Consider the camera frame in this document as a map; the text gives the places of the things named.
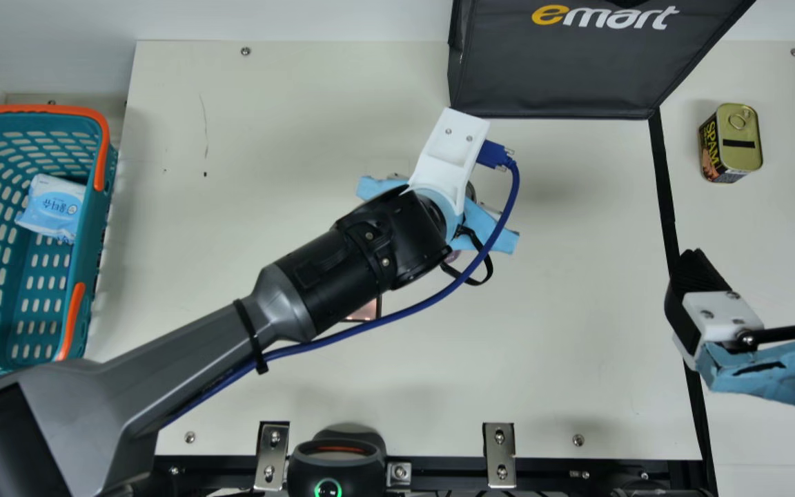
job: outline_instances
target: white tabletop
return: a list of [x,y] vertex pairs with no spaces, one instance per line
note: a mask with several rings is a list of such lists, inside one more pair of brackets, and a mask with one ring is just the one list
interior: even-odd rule
[[[410,173],[448,104],[439,42],[243,45],[137,45],[89,358],[249,293],[359,204],[359,176]],[[487,285],[274,362],[165,429],[158,453],[252,454],[258,422],[286,419],[291,444],[351,421],[392,454],[482,456],[480,424],[508,421],[519,456],[698,458],[647,124],[498,120],[490,138],[517,151],[521,238]],[[499,206],[510,179],[473,183]],[[433,273],[385,311],[448,282]]]
[[[701,248],[767,327],[795,324],[795,43],[723,42],[662,107],[682,249]],[[696,129],[725,101],[760,116],[763,169],[701,177]],[[725,495],[795,496],[795,408],[705,393]]]

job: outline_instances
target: green light ring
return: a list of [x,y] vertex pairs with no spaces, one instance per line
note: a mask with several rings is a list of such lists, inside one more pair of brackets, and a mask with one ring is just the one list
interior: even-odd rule
[[342,497],[342,486],[340,485],[340,482],[333,478],[322,479],[317,485],[315,485],[315,497],[321,497],[321,485],[326,482],[332,482],[334,485],[337,485],[337,497]]

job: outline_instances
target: black metal frame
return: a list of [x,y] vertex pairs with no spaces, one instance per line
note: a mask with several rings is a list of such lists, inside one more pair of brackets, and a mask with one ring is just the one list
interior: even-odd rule
[[[413,491],[489,490],[483,457],[398,457],[413,465]],[[706,487],[702,460],[539,459],[520,457],[516,491],[561,491],[609,497],[614,488],[637,483],[671,490]],[[253,488],[254,456],[157,456],[155,473],[167,478],[173,495],[205,495],[221,488]]]
[[[662,236],[668,271],[679,258],[675,214],[671,194],[665,135],[660,111],[649,119],[654,173],[658,193]],[[539,459],[520,457],[516,460],[517,491],[561,491],[571,497],[609,497],[612,489],[627,483],[647,481],[671,490],[709,491],[717,497],[716,475],[704,393],[697,372],[689,371],[678,358],[678,367],[685,370],[691,412],[701,450],[701,460],[622,460],[622,459]],[[413,465],[414,491],[488,490],[486,460],[483,457],[389,457]],[[253,488],[256,458],[253,456],[157,456],[155,473],[166,478],[173,495],[189,497],[206,495],[220,488]]]

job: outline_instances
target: blue cable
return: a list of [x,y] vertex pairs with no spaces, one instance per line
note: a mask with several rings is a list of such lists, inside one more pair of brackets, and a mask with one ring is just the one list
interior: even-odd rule
[[[372,330],[376,327],[381,327],[383,324],[393,323],[394,321],[398,321],[398,319],[406,318],[408,315],[416,314],[419,311],[423,311],[423,309],[427,309],[434,305],[435,303],[441,302],[446,296],[453,293],[458,287],[464,284],[464,281],[468,280],[480,263],[483,262],[483,259],[486,258],[487,254],[489,254],[490,249],[493,248],[495,245],[495,241],[498,239],[499,234],[502,232],[502,229],[505,228],[505,224],[508,224],[508,217],[511,216],[511,211],[514,209],[514,202],[517,200],[517,195],[520,192],[520,171],[517,168],[517,163],[513,160],[508,160],[506,164],[500,164],[500,166],[505,167],[507,170],[511,172],[511,192],[508,194],[508,200],[505,202],[504,210],[502,210],[501,216],[499,216],[499,220],[495,223],[495,228],[493,229],[492,234],[487,239],[486,243],[483,244],[483,248],[477,252],[477,257],[468,264],[468,267],[462,271],[457,279],[452,281],[450,285],[445,286],[440,292],[435,293],[435,295],[430,296],[429,298],[425,299],[422,302],[416,303],[411,305],[406,309],[401,309],[401,311],[392,312],[392,314],[383,315],[381,318],[373,319],[373,321],[367,321],[366,323],[361,323],[355,325],[355,327],[351,327],[347,330],[340,331],[339,333],[334,333],[331,336],[324,337],[318,340],[312,340],[312,342],[307,343],[299,343],[297,345],[291,345],[289,347],[281,347],[281,349],[271,350],[267,353],[263,353],[263,358],[266,361],[274,361],[275,359],[287,358],[290,355],[297,355],[297,353],[309,352],[311,350],[321,349],[321,347],[331,345],[336,342],[341,342],[349,337],[353,337],[358,333],[363,333],[364,331]],[[253,371],[256,369],[256,361],[250,360],[240,368],[237,368],[234,371],[231,371],[227,377],[225,377],[222,381],[219,381],[211,390],[203,393],[198,399],[194,400],[185,409],[180,410],[176,416],[168,421],[169,425],[171,422],[177,420],[180,416],[186,414],[190,410],[194,409],[196,406],[204,402],[205,400],[209,399],[215,394],[219,393],[225,387],[229,387],[230,384],[234,383],[235,380],[246,375],[248,372]]]

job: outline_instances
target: black cable tie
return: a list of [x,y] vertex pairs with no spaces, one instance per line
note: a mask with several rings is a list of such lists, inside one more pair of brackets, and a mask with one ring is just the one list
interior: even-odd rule
[[256,372],[258,374],[265,374],[268,372],[268,364],[266,358],[262,355],[262,347],[259,346],[259,339],[256,337],[256,330],[253,329],[253,323],[250,322],[250,315],[247,315],[247,309],[240,299],[233,301],[237,317],[241,319],[241,324],[250,336],[250,347],[253,350],[253,359],[256,361]]

